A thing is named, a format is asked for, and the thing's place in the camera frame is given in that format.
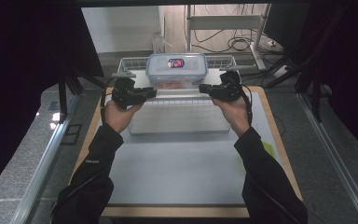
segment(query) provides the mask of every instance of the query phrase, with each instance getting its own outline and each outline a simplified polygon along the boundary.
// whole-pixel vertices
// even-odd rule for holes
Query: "black jacket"
[[[113,191],[109,178],[116,150],[123,139],[108,125],[99,128],[89,146],[89,154],[77,168],[68,187],[63,189],[52,215],[52,223],[98,223]],[[242,198],[254,223],[293,223],[256,184],[307,223],[307,209],[297,198],[283,168],[264,150],[257,132],[251,128],[234,147],[242,157],[247,176]]]

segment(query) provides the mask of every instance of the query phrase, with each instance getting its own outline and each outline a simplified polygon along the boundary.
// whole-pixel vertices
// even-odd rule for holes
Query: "gray floor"
[[[148,52],[138,52],[146,56]],[[107,75],[116,71],[120,57],[124,55],[100,55],[103,70]],[[238,64],[252,64],[248,54],[236,55]],[[258,85],[260,76],[249,76],[249,85]],[[265,77],[265,83],[273,76]],[[358,212],[351,198],[343,187],[332,163],[320,143],[318,136],[310,125],[304,108],[296,96],[293,85],[296,77],[286,80],[273,89],[266,90],[271,110],[282,135],[289,160],[294,170],[297,183],[309,209],[310,224],[319,223],[358,223]],[[82,80],[85,94],[80,96],[71,125],[81,125],[79,137],[73,145],[61,145],[57,156],[40,190],[34,209],[27,223],[48,223],[49,214],[56,201],[59,191],[64,188],[75,166],[77,155],[84,141],[94,109],[98,103],[100,90]],[[46,90],[42,95],[42,106],[39,116],[35,118],[30,131],[22,141],[15,157],[0,177],[0,223],[8,223],[19,204],[36,165],[52,135],[49,128],[51,116],[57,108],[48,110],[52,102],[58,101],[57,87]],[[339,154],[348,166],[358,184],[358,142],[345,126],[339,121],[329,106],[327,99],[321,101],[323,125],[334,142]],[[75,139],[66,136],[63,142],[70,143]],[[101,217],[101,223],[113,223],[110,218]],[[245,223],[242,219],[219,220],[171,220],[171,219],[117,219],[116,223]]]

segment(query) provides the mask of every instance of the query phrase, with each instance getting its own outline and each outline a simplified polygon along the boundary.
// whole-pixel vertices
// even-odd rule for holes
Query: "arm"
[[[89,145],[89,154],[63,189],[51,214],[52,223],[98,223],[113,191],[109,178],[115,153],[123,144],[119,133],[127,128],[142,105],[122,110],[114,102],[105,106],[106,123]]]
[[[295,223],[259,188],[281,204],[300,223],[307,223],[307,209],[297,198],[283,168],[264,149],[260,136],[250,127],[245,102],[213,99],[239,137],[234,147],[239,152],[246,170],[242,198],[254,223]]]

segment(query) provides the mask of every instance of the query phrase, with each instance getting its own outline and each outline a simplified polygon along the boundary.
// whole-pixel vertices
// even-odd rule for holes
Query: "hand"
[[[122,109],[114,101],[105,105],[105,122],[117,133],[123,132],[129,126],[132,116],[144,104],[133,105],[130,109]]]
[[[248,121],[248,113],[246,111],[246,103],[240,97],[236,101],[225,102],[218,99],[212,98],[214,105],[220,107],[223,112],[223,116],[231,125],[232,130],[241,137],[250,128]]]

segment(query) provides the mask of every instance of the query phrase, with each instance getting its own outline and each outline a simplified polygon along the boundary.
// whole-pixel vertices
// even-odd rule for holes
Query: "box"
[[[192,89],[208,74],[203,54],[152,54],[146,65],[150,85],[156,89]]]

